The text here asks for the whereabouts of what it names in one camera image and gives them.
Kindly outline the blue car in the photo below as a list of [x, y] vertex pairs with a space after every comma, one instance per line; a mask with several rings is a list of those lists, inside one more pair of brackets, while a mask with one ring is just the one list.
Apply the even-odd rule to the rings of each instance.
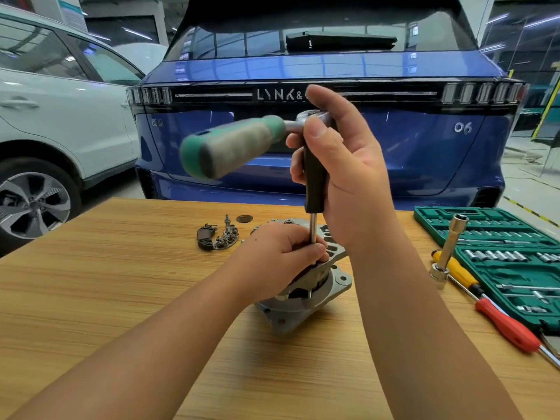
[[187, 174], [190, 134], [295, 120], [318, 84], [352, 102], [379, 142], [397, 209], [494, 207], [528, 85], [479, 49], [460, 0], [189, 0], [160, 63], [128, 89], [147, 199], [303, 205], [285, 139], [228, 175]]

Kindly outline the grey metal alternator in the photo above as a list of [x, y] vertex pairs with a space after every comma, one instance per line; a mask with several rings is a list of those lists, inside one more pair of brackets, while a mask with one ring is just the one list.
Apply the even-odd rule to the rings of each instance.
[[254, 304], [274, 333], [293, 332], [352, 287], [351, 275], [337, 265], [347, 257], [346, 249], [332, 238], [327, 225], [317, 225], [316, 234], [327, 242], [329, 260], [306, 268], [279, 295]]

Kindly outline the yellow handled screwdriver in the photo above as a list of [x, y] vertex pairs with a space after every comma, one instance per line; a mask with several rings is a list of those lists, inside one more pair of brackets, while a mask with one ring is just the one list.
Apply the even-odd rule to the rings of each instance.
[[430, 268], [430, 276], [435, 281], [437, 288], [443, 289], [445, 282], [451, 281], [475, 300], [486, 297], [479, 282], [455, 258], [450, 258], [444, 270], [438, 269], [441, 252], [442, 250], [436, 249], [431, 253], [433, 263]]

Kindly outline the person's left hand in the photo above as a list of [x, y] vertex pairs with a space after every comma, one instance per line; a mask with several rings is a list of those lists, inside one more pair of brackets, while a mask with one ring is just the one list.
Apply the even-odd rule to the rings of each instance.
[[270, 222], [261, 225], [223, 264], [227, 282], [247, 304], [279, 295], [305, 269], [289, 269], [286, 254], [298, 243], [309, 242], [301, 225]]

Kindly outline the metal rectifier part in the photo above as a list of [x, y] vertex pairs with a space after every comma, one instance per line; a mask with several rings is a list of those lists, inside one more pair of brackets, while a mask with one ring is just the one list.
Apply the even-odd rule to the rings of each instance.
[[239, 239], [239, 230], [232, 223], [228, 214], [225, 215], [225, 229], [221, 236], [217, 237], [213, 242], [214, 250], [225, 250], [232, 247]]

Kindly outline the person's right forearm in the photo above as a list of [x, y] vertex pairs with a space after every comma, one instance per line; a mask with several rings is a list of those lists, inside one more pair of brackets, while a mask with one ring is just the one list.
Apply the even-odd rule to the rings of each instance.
[[524, 420], [448, 310], [400, 224], [344, 245], [394, 420]]

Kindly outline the long silver deep socket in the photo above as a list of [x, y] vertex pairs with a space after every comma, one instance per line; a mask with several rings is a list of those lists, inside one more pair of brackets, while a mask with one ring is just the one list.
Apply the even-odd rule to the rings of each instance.
[[449, 232], [445, 239], [443, 248], [439, 251], [439, 258], [434, 260], [430, 268], [430, 276], [438, 290], [442, 290], [450, 275], [449, 262], [454, 254], [455, 247], [460, 235], [465, 231], [469, 218], [465, 214], [454, 214], [450, 221]]

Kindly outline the black brush holder part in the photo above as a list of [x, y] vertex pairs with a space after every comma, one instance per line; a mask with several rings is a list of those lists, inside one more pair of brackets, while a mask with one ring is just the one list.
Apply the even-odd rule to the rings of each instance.
[[218, 230], [218, 225], [205, 224], [197, 230], [198, 247], [204, 251], [214, 250], [214, 234]]

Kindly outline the green grey handled ratchet wrench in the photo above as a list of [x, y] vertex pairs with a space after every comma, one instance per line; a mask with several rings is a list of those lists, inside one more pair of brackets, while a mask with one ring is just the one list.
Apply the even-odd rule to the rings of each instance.
[[179, 159], [185, 172], [200, 180], [218, 180], [265, 154], [289, 134], [302, 134], [305, 121], [318, 117], [329, 125], [330, 114], [308, 110], [296, 120], [277, 115], [243, 119], [212, 127], [183, 139]]

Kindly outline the white car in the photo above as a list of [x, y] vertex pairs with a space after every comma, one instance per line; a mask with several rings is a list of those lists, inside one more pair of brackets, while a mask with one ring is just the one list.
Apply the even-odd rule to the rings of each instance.
[[82, 211], [134, 168], [127, 89], [144, 72], [90, 34], [0, 3], [0, 256]]

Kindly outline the person's left forearm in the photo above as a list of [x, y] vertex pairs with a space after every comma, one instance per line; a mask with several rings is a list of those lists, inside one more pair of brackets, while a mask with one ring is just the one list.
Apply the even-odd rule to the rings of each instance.
[[102, 346], [8, 420], [172, 420], [255, 280], [221, 268]]

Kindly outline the black handled extension driver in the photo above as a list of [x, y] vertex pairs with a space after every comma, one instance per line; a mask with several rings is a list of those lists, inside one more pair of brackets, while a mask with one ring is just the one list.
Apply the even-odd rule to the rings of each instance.
[[306, 198], [304, 210], [309, 215], [309, 242], [316, 243], [317, 215], [324, 211], [327, 171], [304, 142], [303, 171]]

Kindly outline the red handled screwdriver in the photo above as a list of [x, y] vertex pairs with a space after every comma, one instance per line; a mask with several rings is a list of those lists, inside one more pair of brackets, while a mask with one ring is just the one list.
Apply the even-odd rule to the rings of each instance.
[[477, 298], [474, 296], [474, 299], [476, 300], [475, 310], [486, 316], [510, 343], [525, 353], [540, 353], [560, 371], [560, 360], [545, 348], [527, 327], [500, 310], [488, 297]]

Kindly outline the person's right hand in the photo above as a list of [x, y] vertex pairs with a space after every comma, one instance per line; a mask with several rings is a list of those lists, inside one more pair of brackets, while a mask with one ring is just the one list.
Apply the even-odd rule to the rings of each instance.
[[316, 117], [305, 121], [303, 135], [287, 137], [286, 145], [296, 149], [292, 180], [301, 184], [304, 142], [329, 174], [323, 215], [332, 237], [350, 257], [395, 257], [406, 235], [395, 213], [381, 146], [365, 118], [359, 140], [344, 140], [337, 127]]

